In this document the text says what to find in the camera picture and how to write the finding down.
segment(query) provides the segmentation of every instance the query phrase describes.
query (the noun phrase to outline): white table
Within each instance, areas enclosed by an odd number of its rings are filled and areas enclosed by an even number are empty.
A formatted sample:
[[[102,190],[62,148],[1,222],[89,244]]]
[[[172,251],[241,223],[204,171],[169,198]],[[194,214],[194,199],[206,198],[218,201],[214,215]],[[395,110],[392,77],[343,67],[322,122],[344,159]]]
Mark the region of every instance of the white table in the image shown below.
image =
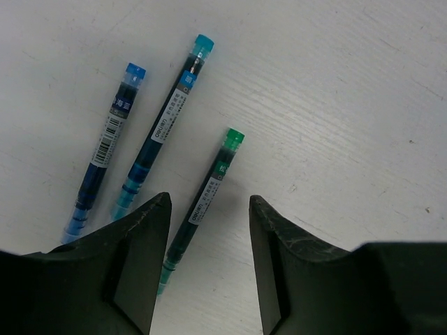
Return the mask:
[[[101,227],[197,34],[216,47],[140,203],[175,233],[227,127],[246,134],[152,334],[261,334],[249,196],[330,243],[447,237],[442,0],[3,0],[0,248],[59,244],[125,66],[148,71]]]

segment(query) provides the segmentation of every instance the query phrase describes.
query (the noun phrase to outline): green cap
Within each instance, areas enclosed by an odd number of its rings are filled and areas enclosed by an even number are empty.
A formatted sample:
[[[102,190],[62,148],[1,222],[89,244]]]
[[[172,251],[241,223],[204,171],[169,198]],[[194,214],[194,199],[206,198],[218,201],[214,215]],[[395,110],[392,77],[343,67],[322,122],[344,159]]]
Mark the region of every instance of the green cap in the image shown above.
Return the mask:
[[[240,144],[244,140],[245,135],[238,132],[235,129],[230,128],[226,134],[225,142],[223,143],[223,146],[227,149],[230,149],[234,152],[239,149]]]

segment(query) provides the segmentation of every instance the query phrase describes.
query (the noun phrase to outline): label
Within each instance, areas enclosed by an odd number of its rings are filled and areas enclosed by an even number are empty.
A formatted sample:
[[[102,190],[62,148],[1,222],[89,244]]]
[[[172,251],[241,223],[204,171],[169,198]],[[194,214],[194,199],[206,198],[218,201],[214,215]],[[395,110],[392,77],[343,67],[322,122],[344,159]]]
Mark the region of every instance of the label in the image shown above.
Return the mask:
[[[99,143],[95,148],[90,163],[98,168],[107,168],[112,158],[115,145],[123,129],[132,107],[132,101],[125,98],[115,97],[109,115],[105,121],[103,132]]]
[[[165,110],[163,111],[158,124],[152,133],[151,140],[163,144],[166,141],[171,129],[174,126],[175,120],[180,114],[183,105],[188,97],[189,92],[193,88],[197,76],[189,71],[184,71],[182,78],[170,97]]]
[[[228,163],[221,161],[216,164],[210,179],[200,195],[200,199],[197,201],[196,207],[194,207],[193,213],[189,217],[189,223],[198,225],[203,220],[203,217],[205,216],[212,199],[216,195],[216,192],[221,185],[222,179],[224,178],[229,166],[230,165]]]

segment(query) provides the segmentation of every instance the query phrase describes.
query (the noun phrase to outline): blue label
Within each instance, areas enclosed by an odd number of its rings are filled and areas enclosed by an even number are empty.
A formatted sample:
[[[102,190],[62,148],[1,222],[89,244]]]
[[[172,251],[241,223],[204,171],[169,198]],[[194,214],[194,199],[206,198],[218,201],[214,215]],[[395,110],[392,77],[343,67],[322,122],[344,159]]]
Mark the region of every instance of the blue label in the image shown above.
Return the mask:
[[[129,113],[132,108],[133,101],[123,98],[122,96],[115,96],[112,107],[125,113]]]
[[[194,86],[194,82],[196,82],[197,76],[193,75],[189,71],[184,71],[182,79],[180,79],[180,84],[183,84],[184,86],[188,87],[189,89],[192,89]]]

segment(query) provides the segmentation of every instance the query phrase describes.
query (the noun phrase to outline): white label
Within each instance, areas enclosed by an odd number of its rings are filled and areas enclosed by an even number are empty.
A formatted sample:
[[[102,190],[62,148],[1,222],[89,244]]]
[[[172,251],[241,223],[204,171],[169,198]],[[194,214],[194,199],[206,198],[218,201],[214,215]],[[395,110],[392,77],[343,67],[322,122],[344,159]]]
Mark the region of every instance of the white label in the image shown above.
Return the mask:
[[[184,102],[188,94],[175,89],[174,93],[169,99],[160,121],[156,125],[154,133],[151,136],[151,140],[163,144],[168,137],[170,130],[173,128],[175,120],[179,116],[180,111],[183,108]]]
[[[189,223],[198,225],[202,221],[208,207],[210,206],[212,198],[216,195],[217,189],[220,185],[220,180],[210,177],[210,180],[208,180],[207,185],[205,186],[205,189],[203,190],[202,195],[200,196],[199,201],[197,201],[197,205],[188,220]]]
[[[107,168],[109,166],[110,158],[115,150],[115,145],[123,129],[124,122],[126,122],[126,119],[109,114],[98,146],[91,159],[91,164],[98,168]]]

